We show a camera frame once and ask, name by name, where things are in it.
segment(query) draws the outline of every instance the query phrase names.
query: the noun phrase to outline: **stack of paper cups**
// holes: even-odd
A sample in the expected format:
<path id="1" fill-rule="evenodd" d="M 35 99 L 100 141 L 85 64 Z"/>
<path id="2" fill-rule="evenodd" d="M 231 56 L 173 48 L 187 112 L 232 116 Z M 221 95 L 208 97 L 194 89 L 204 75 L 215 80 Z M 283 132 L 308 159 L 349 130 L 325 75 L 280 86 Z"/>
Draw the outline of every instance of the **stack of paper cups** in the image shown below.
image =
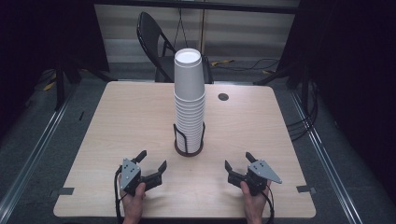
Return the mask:
<path id="1" fill-rule="evenodd" d="M 181 49 L 175 55 L 175 106 L 176 148 L 186 155 L 197 153 L 202 149 L 205 82 L 201 53 L 196 49 Z"/>

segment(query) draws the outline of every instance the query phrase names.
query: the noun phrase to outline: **black cable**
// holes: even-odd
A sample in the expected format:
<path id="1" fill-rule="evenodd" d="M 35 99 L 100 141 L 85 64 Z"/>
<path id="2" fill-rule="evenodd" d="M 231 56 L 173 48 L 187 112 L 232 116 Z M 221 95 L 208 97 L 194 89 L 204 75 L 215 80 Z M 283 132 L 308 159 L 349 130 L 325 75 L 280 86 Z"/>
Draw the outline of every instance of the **black cable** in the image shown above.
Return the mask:
<path id="1" fill-rule="evenodd" d="M 305 127 L 304 124 L 303 124 L 303 122 L 305 122 L 305 121 L 307 121 L 307 120 L 308 120 L 308 117 L 306 117 L 305 119 L 302 119 L 302 120 L 298 121 L 298 124 L 300 124 L 300 126 L 297 127 L 297 128 L 288 129 L 288 132 L 289 132 L 289 133 L 292 133 L 292 132 L 294 132 L 294 131 L 297 131 L 297 130 L 302 129 L 303 127 Z"/>
<path id="2" fill-rule="evenodd" d="M 301 124 L 303 121 L 306 121 L 307 119 L 308 119 L 308 118 L 300 119 L 299 121 L 295 121 L 295 122 L 293 122 L 293 123 L 287 124 L 286 126 L 287 126 L 287 127 L 292 127 L 292 126 L 295 126 L 295 125 L 297 125 L 297 124 Z"/>
<path id="3" fill-rule="evenodd" d="M 186 43 L 186 48 L 188 48 L 189 45 L 187 44 L 186 32 L 184 31 L 183 20 L 181 19 L 181 8 L 178 9 L 178 15 L 179 15 L 179 22 L 181 23 L 181 30 L 183 31 L 183 35 L 184 35 L 184 42 Z"/>
<path id="4" fill-rule="evenodd" d="M 274 217 L 275 217 L 275 210 L 274 210 L 274 195 L 270 189 L 270 187 L 267 185 L 267 188 L 269 189 L 270 193 L 271 193 L 271 198 L 272 198 L 272 202 L 270 201 L 270 199 L 268 198 L 268 196 L 266 194 L 264 194 L 262 192 L 262 196 L 264 196 L 265 200 L 268 202 L 268 205 L 270 206 L 270 217 L 268 218 L 268 221 L 266 222 L 266 224 L 273 224 L 274 223 Z"/>
<path id="5" fill-rule="evenodd" d="M 124 196 L 122 196 L 121 199 L 119 199 L 119 189 L 117 187 L 117 183 L 119 182 L 119 175 L 122 171 L 122 166 L 119 167 L 119 169 L 117 170 L 115 176 L 114 176 L 114 193 L 115 193 L 115 197 L 116 197 L 116 214 L 117 214 L 117 221 L 119 222 L 119 224 L 122 224 L 122 217 L 121 217 L 121 211 L 120 211 L 120 202 L 122 200 Z"/>
<path id="6" fill-rule="evenodd" d="M 261 61 L 275 61 L 274 63 L 272 63 L 271 65 L 268 65 L 266 67 L 260 67 L 260 68 L 256 68 L 257 64 Z M 243 71 L 248 71 L 248 70 L 262 70 L 262 69 L 266 69 L 266 68 L 270 68 L 272 66 L 274 66 L 275 64 L 279 63 L 278 59 L 269 59 L 269 58 L 263 58 L 263 59 L 259 59 L 253 66 L 249 67 L 249 68 L 244 68 L 244 67 L 224 67 L 224 66 L 212 66 L 211 68 L 221 68 L 221 69 L 226 69 L 226 70 L 231 70 L 231 71 L 235 71 L 235 72 L 243 72 Z"/>
<path id="7" fill-rule="evenodd" d="M 125 192 L 125 194 L 120 198 L 120 201 L 122 201 L 122 199 L 125 198 L 125 196 L 127 196 L 127 195 L 128 195 L 128 193 Z"/>
<path id="8" fill-rule="evenodd" d="M 300 139 L 306 133 L 308 133 L 308 131 L 311 130 L 311 128 L 313 127 L 313 125 L 314 125 L 314 123 L 315 123 L 315 121 L 317 119 L 317 116 L 318 116 L 318 88 L 314 85 L 313 82 L 311 82 L 311 85 L 312 85 L 312 98 L 313 98 L 313 101 L 314 101 L 314 106 L 313 106 L 313 108 L 311 110 L 311 113 L 308 114 L 308 116 L 305 119 L 301 120 L 301 121 L 304 121 L 304 120 L 307 121 L 308 127 L 304 126 L 305 129 L 302 132 L 291 134 L 290 137 L 293 137 L 293 136 L 297 135 L 297 137 L 294 137 L 294 138 L 291 139 L 292 142 Z"/>
<path id="9" fill-rule="evenodd" d="M 186 33 L 184 31 L 184 25 L 183 25 L 183 20 L 181 19 L 181 8 L 178 9 L 178 25 L 177 25 L 177 30 L 176 30 L 176 36 L 175 36 L 175 40 L 174 40 L 174 49 L 176 48 L 176 40 L 177 40 L 177 36 L 178 36 L 178 29 L 180 27 L 181 24 L 181 29 L 183 31 L 183 35 L 184 35 L 184 42 L 186 43 L 186 48 L 189 47 L 189 45 L 187 44 L 187 38 L 186 38 Z"/>

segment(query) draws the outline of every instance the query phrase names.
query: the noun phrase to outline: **finger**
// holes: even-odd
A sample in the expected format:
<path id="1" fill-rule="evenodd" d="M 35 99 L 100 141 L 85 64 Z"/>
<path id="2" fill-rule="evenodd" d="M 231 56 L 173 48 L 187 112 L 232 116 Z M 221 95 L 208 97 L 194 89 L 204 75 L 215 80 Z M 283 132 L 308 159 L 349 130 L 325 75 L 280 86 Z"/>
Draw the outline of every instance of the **finger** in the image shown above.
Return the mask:
<path id="1" fill-rule="evenodd" d="M 250 189 L 248 188 L 248 184 L 245 181 L 241 181 L 241 190 L 245 195 L 250 195 Z"/>
<path id="2" fill-rule="evenodd" d="M 135 196 L 138 196 L 139 198 L 143 199 L 146 196 L 145 188 L 146 188 L 146 183 L 140 183 L 136 188 Z"/>

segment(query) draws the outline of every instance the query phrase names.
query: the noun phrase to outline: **wooden table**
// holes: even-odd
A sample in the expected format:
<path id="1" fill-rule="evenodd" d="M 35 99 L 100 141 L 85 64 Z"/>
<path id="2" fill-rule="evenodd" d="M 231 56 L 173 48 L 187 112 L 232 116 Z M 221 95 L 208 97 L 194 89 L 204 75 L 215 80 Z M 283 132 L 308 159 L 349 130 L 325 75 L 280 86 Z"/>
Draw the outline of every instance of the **wooden table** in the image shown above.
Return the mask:
<path id="1" fill-rule="evenodd" d="M 164 160 L 163 184 L 147 192 L 143 217 L 244 217 L 241 189 L 227 182 L 227 160 L 241 174 L 245 153 L 264 159 L 282 179 L 273 183 L 276 217 L 316 213 L 274 92 L 269 87 L 206 85 L 204 149 L 183 157 L 174 147 L 174 85 L 110 82 L 92 118 L 54 208 L 58 217 L 114 217 L 114 174 L 123 158 L 142 150 L 142 175 L 155 173 Z M 229 95 L 221 101 L 220 93 Z M 269 217 L 266 206 L 264 217 Z"/>

